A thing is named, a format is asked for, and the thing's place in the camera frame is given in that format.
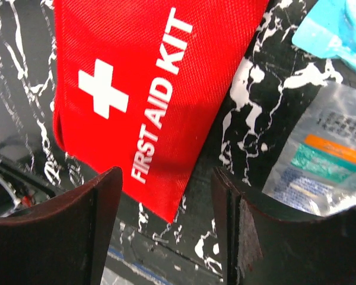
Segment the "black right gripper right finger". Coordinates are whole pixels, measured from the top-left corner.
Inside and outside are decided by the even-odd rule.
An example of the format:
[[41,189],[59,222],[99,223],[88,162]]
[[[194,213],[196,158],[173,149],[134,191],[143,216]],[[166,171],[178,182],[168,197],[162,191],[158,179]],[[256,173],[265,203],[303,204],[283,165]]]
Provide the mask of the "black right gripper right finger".
[[356,284],[356,207],[314,216],[222,167],[211,191],[225,284]]

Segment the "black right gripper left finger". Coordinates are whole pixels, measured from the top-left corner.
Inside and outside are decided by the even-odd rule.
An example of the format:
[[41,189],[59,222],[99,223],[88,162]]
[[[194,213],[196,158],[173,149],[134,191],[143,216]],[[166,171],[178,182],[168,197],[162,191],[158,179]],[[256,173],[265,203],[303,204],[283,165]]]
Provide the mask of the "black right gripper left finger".
[[0,217],[0,284],[99,284],[122,186],[122,170],[114,167]]

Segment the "clear plastic medicine packet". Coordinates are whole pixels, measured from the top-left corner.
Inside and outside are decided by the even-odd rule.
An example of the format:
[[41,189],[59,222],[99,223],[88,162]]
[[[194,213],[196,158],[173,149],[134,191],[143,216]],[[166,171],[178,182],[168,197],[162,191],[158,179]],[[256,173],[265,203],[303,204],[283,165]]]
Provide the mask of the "clear plastic medicine packet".
[[319,89],[262,192],[322,217],[356,206],[356,88],[329,81]]

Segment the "red first aid kit pouch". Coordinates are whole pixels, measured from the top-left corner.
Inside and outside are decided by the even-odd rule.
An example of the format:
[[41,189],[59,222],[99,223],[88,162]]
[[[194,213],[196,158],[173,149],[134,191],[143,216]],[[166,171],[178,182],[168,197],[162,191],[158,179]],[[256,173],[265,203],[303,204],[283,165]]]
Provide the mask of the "red first aid kit pouch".
[[53,128],[172,222],[266,1],[55,1]]

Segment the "teal plastic sachet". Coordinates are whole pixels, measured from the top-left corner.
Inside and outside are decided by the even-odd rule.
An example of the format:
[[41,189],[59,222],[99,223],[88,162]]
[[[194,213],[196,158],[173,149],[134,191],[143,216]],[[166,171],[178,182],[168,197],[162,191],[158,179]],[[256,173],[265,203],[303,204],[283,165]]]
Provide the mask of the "teal plastic sachet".
[[292,43],[320,59],[340,59],[356,72],[356,1],[317,1]]

